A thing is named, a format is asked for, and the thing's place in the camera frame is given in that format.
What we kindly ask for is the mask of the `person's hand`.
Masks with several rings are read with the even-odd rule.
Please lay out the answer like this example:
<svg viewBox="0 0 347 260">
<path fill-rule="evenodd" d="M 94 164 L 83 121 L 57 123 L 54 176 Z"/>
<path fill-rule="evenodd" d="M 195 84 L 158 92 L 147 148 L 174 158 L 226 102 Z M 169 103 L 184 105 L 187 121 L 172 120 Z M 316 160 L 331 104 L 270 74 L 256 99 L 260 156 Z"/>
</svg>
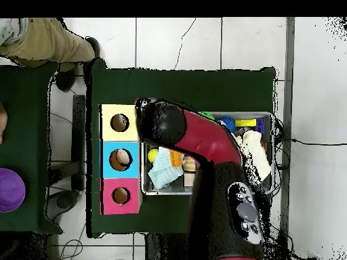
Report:
<svg viewBox="0 0 347 260">
<path fill-rule="evenodd" d="M 7 120 L 8 120 L 7 111 L 5 110 L 3 105 L 0 104 L 0 144 L 2 144 L 3 142 L 3 134 L 7 127 Z"/>
</svg>

